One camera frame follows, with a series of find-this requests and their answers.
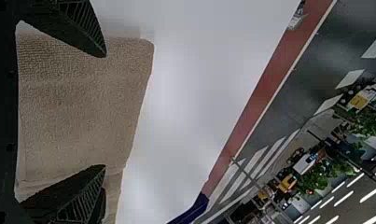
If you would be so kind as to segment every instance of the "white car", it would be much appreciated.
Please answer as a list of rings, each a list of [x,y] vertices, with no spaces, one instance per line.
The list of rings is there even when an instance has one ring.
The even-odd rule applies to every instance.
[[[301,157],[301,159],[293,166],[293,169],[298,172],[300,175],[304,175],[307,171],[310,170],[315,165],[315,156],[307,153]]]

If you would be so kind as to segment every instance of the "dark curved structure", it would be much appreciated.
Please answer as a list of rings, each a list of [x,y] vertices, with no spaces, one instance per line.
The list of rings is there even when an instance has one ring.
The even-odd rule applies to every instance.
[[[94,57],[106,56],[104,36],[89,0],[36,0],[22,20]]]
[[[104,218],[104,165],[94,165],[21,203],[35,223],[98,224]]]

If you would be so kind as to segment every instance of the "zebra crossing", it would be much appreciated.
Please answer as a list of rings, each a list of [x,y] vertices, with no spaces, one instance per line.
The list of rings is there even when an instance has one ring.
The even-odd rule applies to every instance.
[[[269,147],[264,147],[259,150],[252,156],[244,167],[244,170],[254,179],[265,175],[298,132],[299,129],[290,134],[287,139],[286,137],[280,138],[274,143],[270,150],[268,150]],[[244,162],[245,159],[239,161],[238,164],[243,165]],[[236,164],[232,164],[211,195],[207,211],[211,210],[215,204],[222,204],[229,200],[237,191],[246,188],[250,184],[251,180],[247,179],[245,174],[239,171]]]

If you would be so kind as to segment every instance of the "green tree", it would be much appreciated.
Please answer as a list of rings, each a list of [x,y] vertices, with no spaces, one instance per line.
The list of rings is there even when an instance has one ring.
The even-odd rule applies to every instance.
[[[376,137],[376,110],[365,107],[358,114],[351,114],[351,119],[354,123],[350,133]]]
[[[328,185],[328,179],[340,174],[354,175],[354,168],[348,162],[342,160],[319,162],[309,173],[299,178],[296,186],[297,191],[307,194],[310,190],[325,189]]]

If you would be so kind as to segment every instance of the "road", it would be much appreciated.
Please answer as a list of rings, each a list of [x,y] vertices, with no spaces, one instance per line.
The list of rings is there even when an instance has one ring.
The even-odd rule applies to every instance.
[[[362,58],[375,41],[376,0],[338,1],[238,155],[248,173],[263,175],[307,120],[333,106],[343,93],[336,87],[349,72],[364,70],[359,78],[376,77],[376,57]],[[252,186],[240,172],[224,182],[196,223],[206,223]]]

